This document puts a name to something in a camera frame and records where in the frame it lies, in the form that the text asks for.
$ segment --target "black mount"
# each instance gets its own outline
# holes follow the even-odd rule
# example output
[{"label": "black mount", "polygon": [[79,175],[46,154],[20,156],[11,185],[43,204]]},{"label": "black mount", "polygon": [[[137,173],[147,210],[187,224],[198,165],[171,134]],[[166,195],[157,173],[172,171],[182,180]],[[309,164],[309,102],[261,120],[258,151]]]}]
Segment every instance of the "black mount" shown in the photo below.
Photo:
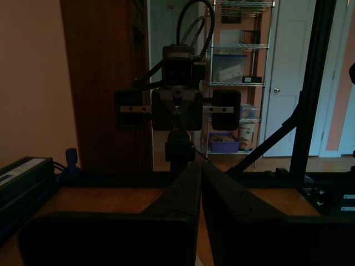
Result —
[{"label": "black mount", "polygon": [[170,162],[170,172],[177,178],[188,166],[195,161],[195,149],[187,131],[172,131],[165,143],[165,160]]}]

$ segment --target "wooden floor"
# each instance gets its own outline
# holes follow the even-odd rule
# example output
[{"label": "wooden floor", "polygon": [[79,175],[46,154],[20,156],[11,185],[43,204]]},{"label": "wooden floor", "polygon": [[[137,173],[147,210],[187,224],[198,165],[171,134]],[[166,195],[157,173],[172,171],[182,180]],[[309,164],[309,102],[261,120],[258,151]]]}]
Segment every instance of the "wooden floor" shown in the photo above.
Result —
[{"label": "wooden floor", "polygon": [[[168,133],[166,131],[154,131],[154,171],[169,171],[170,163],[165,162],[164,146]],[[220,170],[227,171],[243,159],[243,155],[209,155],[209,160]],[[199,155],[196,160],[203,162]],[[290,157],[262,157],[257,160],[256,166],[250,166],[247,172],[275,171],[275,168],[290,169]],[[340,158],[310,157],[307,164],[307,172],[348,172],[355,165],[355,158],[345,156]]]}]

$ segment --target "black metal frame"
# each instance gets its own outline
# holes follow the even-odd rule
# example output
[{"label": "black metal frame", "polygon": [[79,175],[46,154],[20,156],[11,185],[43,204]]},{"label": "black metal frame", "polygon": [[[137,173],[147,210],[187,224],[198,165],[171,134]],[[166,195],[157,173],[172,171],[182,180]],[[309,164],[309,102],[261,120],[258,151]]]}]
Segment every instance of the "black metal frame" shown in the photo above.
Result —
[{"label": "black metal frame", "polygon": [[305,79],[303,81],[300,100],[295,111],[291,117],[282,124],[280,129],[265,140],[251,154],[245,157],[238,165],[229,169],[227,171],[229,176],[236,177],[247,169],[267,150],[296,127],[289,178],[298,182],[303,182],[305,179],[308,153],[310,151],[335,6],[336,0],[317,0],[310,47],[308,50]]}]

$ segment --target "plastic storage bin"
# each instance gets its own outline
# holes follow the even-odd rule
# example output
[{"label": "plastic storage bin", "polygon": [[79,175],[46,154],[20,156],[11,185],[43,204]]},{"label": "plastic storage bin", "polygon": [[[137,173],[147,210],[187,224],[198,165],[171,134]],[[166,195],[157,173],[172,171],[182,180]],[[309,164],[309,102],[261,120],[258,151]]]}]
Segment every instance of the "plastic storage bin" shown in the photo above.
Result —
[{"label": "plastic storage bin", "polygon": [[240,105],[240,118],[253,119],[256,118],[257,107],[251,104],[241,104]]},{"label": "plastic storage bin", "polygon": [[242,83],[246,58],[244,54],[213,54],[212,81]]},{"label": "plastic storage bin", "polygon": [[[230,136],[234,141],[212,141],[213,136]],[[239,141],[234,135],[230,133],[209,133],[209,147],[211,152],[217,153],[232,153],[238,152]]]}]

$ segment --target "black cable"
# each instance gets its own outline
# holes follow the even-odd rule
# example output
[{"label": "black cable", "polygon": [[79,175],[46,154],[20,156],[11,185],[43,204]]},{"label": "black cable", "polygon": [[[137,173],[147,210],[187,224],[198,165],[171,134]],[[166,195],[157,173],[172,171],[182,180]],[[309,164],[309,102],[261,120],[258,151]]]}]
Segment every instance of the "black cable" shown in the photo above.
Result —
[{"label": "black cable", "polygon": [[139,79],[136,79],[132,86],[134,88],[140,88],[144,82],[146,82],[151,76],[153,76],[163,65],[163,60],[161,60],[157,65],[155,65],[152,69],[148,71],[145,75],[141,76]]},{"label": "black cable", "polygon": [[179,20],[177,22],[177,29],[176,29],[176,45],[180,45],[180,31],[181,31],[181,23],[182,23],[182,19],[184,18],[184,15],[187,11],[187,9],[194,3],[197,2],[202,2],[204,3],[210,11],[210,17],[211,17],[211,25],[210,25],[210,32],[209,35],[206,38],[206,42],[204,44],[204,47],[202,48],[202,51],[200,53],[200,57],[203,58],[205,56],[205,52],[207,51],[207,48],[211,42],[212,39],[212,35],[213,35],[213,31],[215,29],[215,12],[213,10],[213,6],[211,5],[211,3],[207,0],[190,0],[182,9],[180,16],[179,16]]},{"label": "black cable", "polygon": [[66,168],[64,165],[60,164],[59,162],[53,162],[53,164],[54,164],[54,167],[57,166],[57,167],[56,167],[57,169],[58,169],[59,167],[61,167],[62,170],[64,170],[64,169]]},{"label": "black cable", "polygon": [[60,172],[63,172],[65,169],[63,169],[63,168],[61,168],[61,167],[58,167],[58,166],[56,166],[56,165],[54,165],[54,168],[55,169],[58,169]]},{"label": "black cable", "polygon": [[201,26],[200,26],[199,30],[196,32],[194,38],[192,39],[192,42],[191,42],[191,44],[190,44],[191,47],[193,47],[194,44],[195,44],[195,42],[197,41],[197,39],[198,39],[200,33],[202,32],[202,29],[204,28],[204,25],[205,25],[205,21],[203,20],[202,23],[201,23]]},{"label": "black cable", "polygon": [[202,152],[200,152],[198,149],[196,149],[195,146],[193,146],[193,148],[194,148],[194,150],[195,150],[203,159],[205,159],[207,162],[210,162],[210,160],[207,159],[207,157],[206,157],[205,155],[203,155]]},{"label": "black cable", "polygon": [[198,35],[200,35],[201,30],[203,29],[204,25],[205,25],[205,17],[201,16],[198,17],[197,19],[195,19],[195,21],[189,26],[189,28],[187,29],[185,35],[183,36],[182,40],[181,40],[181,44],[185,44],[185,41],[187,40],[189,34],[191,33],[192,29],[194,28],[194,26],[196,26],[196,24],[198,24],[199,21],[201,22],[201,26],[199,28],[199,31],[197,31]]}]

